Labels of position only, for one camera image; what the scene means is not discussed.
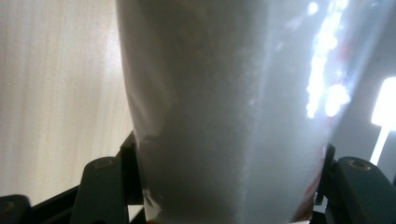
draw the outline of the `gray surface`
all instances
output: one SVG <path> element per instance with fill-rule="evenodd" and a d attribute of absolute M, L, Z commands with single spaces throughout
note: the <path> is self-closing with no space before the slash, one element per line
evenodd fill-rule
<path fill-rule="evenodd" d="M 337 131 L 331 140 L 337 148 L 336 158 L 345 156 L 370 160 L 381 127 L 371 123 L 376 97 L 382 82 L 396 76 L 396 10 L 389 18 L 386 30 L 357 88 Z M 396 132 L 390 132 L 378 167 L 393 181 L 396 173 Z"/>

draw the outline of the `wood grain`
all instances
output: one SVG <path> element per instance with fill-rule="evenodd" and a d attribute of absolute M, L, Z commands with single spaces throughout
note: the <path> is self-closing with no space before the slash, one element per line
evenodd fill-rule
<path fill-rule="evenodd" d="M 0 1 L 0 195 L 75 186 L 132 130 L 112 0 Z"/>

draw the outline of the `light wood surface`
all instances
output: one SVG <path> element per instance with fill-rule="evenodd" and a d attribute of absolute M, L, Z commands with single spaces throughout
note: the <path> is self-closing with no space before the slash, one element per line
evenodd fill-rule
<path fill-rule="evenodd" d="M 131 130 L 115 1 L 0 1 L 0 195 L 74 187 Z"/>

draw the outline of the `translucent plastic packaging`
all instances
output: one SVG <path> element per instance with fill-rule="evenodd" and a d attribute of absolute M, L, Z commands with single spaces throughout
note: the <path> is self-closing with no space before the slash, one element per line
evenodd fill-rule
<path fill-rule="evenodd" d="M 287 223 L 392 0 L 118 0 L 147 220 Z"/>

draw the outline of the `white stick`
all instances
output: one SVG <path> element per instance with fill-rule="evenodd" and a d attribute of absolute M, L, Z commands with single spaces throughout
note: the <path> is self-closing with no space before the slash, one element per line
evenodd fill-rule
<path fill-rule="evenodd" d="M 379 156 L 381 156 L 382 149 L 384 148 L 385 141 L 387 141 L 390 128 L 383 126 L 381 132 L 379 133 L 378 139 L 376 140 L 375 148 L 370 159 L 370 163 L 377 165 L 379 161 Z"/>

